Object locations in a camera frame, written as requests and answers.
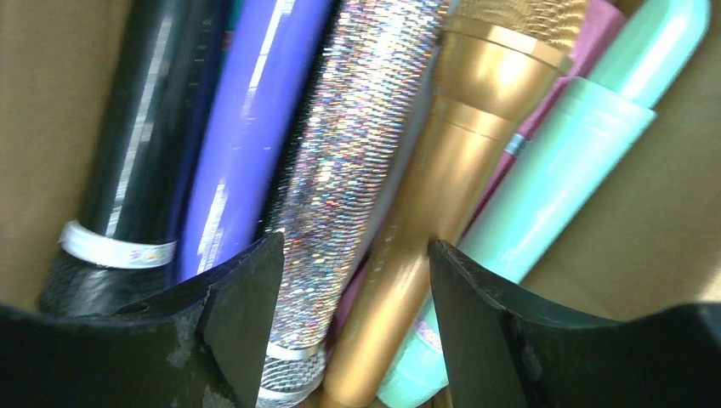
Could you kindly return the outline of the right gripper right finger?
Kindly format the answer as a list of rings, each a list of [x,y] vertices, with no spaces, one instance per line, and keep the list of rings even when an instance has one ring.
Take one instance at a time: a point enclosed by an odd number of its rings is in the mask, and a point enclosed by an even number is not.
[[[454,406],[719,406],[718,303],[620,322],[530,292],[445,241],[429,259]]]

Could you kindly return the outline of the cardboard box with label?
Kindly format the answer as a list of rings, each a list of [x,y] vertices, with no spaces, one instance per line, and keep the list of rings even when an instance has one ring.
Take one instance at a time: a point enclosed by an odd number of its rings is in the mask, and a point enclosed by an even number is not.
[[[133,3],[1,4],[1,308],[34,303],[93,159]]]

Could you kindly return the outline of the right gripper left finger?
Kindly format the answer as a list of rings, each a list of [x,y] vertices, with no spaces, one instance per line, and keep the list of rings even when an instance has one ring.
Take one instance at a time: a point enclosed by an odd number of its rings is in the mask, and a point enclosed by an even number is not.
[[[273,233],[110,315],[1,308],[4,407],[252,407],[283,271]]]

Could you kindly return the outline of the glitter microphone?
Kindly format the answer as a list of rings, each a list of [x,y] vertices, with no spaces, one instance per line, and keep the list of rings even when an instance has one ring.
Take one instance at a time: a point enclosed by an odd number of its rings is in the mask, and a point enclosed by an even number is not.
[[[285,263],[260,407],[295,406],[323,378],[327,329],[448,8],[342,1],[332,17],[264,217]]]

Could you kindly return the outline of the gold microphone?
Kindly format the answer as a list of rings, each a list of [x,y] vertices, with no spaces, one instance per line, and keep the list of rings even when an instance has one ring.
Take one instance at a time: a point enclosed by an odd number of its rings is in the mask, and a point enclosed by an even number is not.
[[[556,79],[584,1],[461,1],[445,18],[434,95],[336,343],[321,406],[366,407],[430,291],[429,244],[456,242],[502,152]]]

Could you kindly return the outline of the purple microphone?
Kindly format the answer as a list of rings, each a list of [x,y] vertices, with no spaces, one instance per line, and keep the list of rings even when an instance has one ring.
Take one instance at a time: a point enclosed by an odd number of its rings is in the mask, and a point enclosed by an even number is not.
[[[246,1],[230,42],[175,255],[188,280],[253,242],[331,1]]]

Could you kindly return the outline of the teal microphone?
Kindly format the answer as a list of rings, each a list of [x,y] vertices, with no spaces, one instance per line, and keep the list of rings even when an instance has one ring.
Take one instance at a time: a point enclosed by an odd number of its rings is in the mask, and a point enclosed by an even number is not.
[[[613,320],[720,299],[720,4],[642,1],[461,249]]]

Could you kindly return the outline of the black microphone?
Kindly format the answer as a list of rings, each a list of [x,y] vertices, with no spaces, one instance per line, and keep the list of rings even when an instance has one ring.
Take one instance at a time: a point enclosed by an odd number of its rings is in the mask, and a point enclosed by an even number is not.
[[[77,216],[38,307],[109,314],[160,292],[219,75],[226,1],[136,1]]]

